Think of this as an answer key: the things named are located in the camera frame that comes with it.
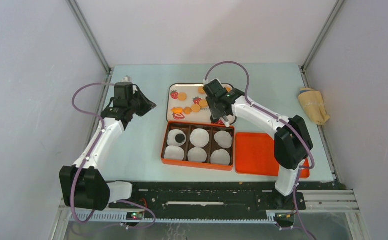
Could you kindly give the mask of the black sandwich cookie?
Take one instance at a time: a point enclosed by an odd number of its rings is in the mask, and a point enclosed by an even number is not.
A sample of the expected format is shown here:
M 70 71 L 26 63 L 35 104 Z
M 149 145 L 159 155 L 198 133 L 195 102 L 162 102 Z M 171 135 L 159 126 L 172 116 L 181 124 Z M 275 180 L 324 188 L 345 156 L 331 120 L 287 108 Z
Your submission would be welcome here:
M 185 143 L 185 141 L 186 141 L 186 136 L 184 134 L 179 133 L 179 134 L 177 134 L 175 136 L 175 141 L 178 144 L 182 144 L 183 145 Z

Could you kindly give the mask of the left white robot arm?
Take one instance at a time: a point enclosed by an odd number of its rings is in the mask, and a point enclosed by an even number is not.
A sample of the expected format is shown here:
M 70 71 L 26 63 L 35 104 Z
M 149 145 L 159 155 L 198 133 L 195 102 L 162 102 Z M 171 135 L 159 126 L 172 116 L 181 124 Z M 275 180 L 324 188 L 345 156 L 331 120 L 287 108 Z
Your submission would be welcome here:
M 156 107 L 129 81 L 112 84 L 114 96 L 101 112 L 94 114 L 99 125 L 80 157 L 59 172 L 65 205 L 72 209 L 104 210 L 109 203 L 121 201 L 127 208 L 140 202 L 132 184 L 123 181 L 107 182 L 101 175 L 109 153 L 117 139 L 127 129 L 133 116 L 142 117 Z

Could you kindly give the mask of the strawberry print serving tray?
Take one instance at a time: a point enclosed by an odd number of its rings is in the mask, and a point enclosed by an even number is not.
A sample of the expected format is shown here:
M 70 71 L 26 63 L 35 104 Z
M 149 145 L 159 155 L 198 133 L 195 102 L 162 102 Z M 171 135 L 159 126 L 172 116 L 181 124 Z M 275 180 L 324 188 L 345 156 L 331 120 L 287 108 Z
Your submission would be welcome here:
M 201 108 L 199 112 L 192 112 L 189 115 L 185 115 L 184 113 L 173 114 L 171 112 L 172 108 L 190 108 L 192 105 L 198 105 L 200 100 L 206 99 L 206 94 L 198 93 L 199 87 L 203 87 L 203 85 L 177 83 L 170 86 L 166 110 L 167 121 L 223 125 L 220 119 L 212 121 L 208 106 Z M 186 93 L 187 99 L 185 101 L 179 101 L 177 99 L 179 93 Z

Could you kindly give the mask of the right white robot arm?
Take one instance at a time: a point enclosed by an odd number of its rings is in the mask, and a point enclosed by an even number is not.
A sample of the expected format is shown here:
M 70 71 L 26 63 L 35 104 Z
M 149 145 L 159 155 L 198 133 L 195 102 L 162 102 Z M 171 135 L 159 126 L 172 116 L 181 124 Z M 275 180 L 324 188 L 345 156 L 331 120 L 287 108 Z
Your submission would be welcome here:
M 244 119 L 268 134 L 274 141 L 273 155 L 279 165 L 272 201 L 279 209 L 293 201 L 292 192 L 299 180 L 299 170 L 306 159 L 314 167 L 311 155 L 313 144 L 305 125 L 298 115 L 286 117 L 253 102 L 244 92 L 227 91 L 218 79 L 204 80 L 203 90 L 212 120 L 221 120 L 229 127 L 229 116 Z

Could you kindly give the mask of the orange cookie box with dividers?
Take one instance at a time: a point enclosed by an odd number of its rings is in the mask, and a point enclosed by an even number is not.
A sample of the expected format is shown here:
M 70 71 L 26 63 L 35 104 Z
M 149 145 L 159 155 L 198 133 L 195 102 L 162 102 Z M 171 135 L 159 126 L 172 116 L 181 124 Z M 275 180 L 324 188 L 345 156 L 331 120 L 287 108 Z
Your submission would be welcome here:
M 160 158 L 165 165 L 230 171 L 234 139 L 232 126 L 170 121 Z

